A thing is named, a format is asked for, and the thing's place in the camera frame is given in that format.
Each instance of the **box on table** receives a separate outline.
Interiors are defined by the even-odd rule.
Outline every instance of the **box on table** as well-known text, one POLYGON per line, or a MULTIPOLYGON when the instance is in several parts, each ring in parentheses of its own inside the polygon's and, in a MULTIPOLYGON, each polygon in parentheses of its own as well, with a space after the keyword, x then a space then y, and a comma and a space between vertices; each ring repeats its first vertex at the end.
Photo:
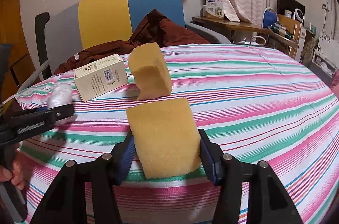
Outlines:
POLYGON ((74 83, 83 102, 128 84, 124 61, 114 54, 79 67, 74 83))
POLYGON ((224 0, 206 0, 206 17, 222 20, 224 18, 224 0))

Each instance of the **striped tablecloth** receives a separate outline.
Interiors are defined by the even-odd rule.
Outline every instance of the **striped tablecloth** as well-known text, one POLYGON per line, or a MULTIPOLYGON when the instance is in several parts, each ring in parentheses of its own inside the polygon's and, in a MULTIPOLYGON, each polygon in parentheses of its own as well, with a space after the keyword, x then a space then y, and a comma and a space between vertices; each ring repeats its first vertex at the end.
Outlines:
MULTIPOLYGON (((278 51, 240 45, 185 45, 161 49, 172 78, 173 99, 186 97, 198 128, 240 161, 266 160, 292 197, 304 223, 319 223, 339 177, 339 102, 306 67, 278 51)), ((24 109, 46 105, 54 85, 73 88, 75 116, 66 125, 24 142, 28 219, 63 164, 92 161, 124 140, 125 109, 138 89, 122 57, 129 84, 82 103, 73 71, 16 95, 24 109)), ((203 168, 179 177, 146 180, 135 158, 126 182, 115 187, 124 223, 210 223, 218 199, 203 168)), ((240 223, 247 216, 243 185, 240 223)), ((90 185, 89 223, 94 223, 90 185)))

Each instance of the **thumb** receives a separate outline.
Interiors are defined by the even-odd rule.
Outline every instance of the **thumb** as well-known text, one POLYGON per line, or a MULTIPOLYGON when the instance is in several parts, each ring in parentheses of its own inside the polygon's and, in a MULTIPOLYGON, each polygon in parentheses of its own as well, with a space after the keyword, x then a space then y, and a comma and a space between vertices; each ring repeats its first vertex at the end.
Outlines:
POLYGON ((12 173, 0 166, 0 182, 9 181, 12 178, 12 173))

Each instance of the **sponge block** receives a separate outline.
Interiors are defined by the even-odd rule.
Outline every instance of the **sponge block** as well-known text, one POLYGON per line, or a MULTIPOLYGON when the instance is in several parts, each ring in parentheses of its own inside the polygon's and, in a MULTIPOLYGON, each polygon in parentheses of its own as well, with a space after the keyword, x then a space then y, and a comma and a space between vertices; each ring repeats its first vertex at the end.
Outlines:
POLYGON ((164 56, 156 42, 136 47, 128 57, 128 67, 140 89, 137 100, 156 99, 172 92, 172 81, 164 56))
POLYGON ((200 164, 200 135, 186 98, 126 109, 146 178, 184 175, 200 164))

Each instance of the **human hand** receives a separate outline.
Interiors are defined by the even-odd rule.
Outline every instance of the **human hand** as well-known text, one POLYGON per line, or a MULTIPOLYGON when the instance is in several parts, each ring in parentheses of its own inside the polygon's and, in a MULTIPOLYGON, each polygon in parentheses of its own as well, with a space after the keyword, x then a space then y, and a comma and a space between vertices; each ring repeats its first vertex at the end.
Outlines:
POLYGON ((25 181, 23 179, 23 173, 21 171, 20 154, 17 153, 13 161, 13 172, 0 166, 0 182, 6 182, 11 180, 14 186, 17 186, 19 190, 23 190, 25 181))

